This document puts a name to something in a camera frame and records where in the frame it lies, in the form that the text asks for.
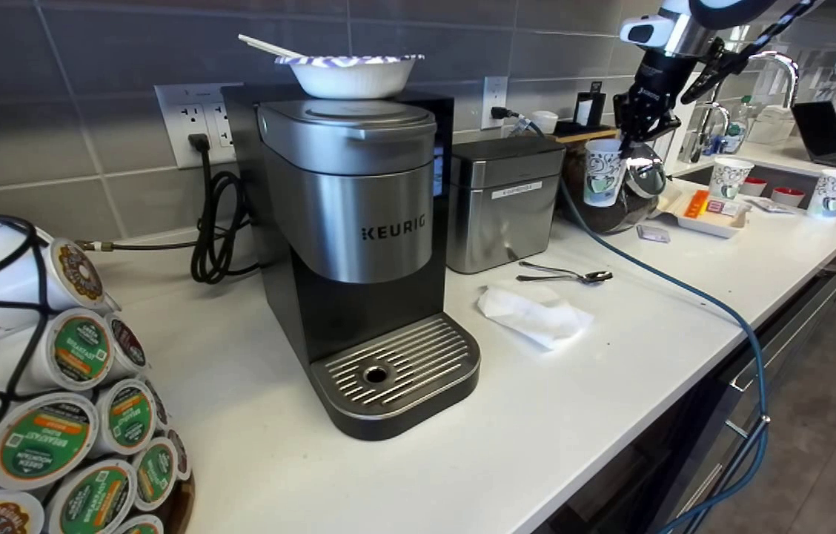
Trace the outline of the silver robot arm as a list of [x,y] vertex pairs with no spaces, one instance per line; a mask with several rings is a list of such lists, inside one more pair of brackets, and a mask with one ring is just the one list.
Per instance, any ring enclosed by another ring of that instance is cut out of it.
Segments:
[[742,52],[727,52],[721,32],[752,24],[777,0],[662,0],[656,16],[627,19],[620,40],[642,52],[635,84],[620,98],[623,142],[648,142],[678,127],[676,105],[690,105],[786,32],[817,0],[793,0]]

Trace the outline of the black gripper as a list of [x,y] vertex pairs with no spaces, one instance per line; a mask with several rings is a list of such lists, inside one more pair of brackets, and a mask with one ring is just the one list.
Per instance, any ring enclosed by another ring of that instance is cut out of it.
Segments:
[[678,120],[672,117],[676,96],[688,84],[688,62],[664,52],[645,52],[635,84],[614,98],[616,127],[624,142],[648,142],[669,135]]

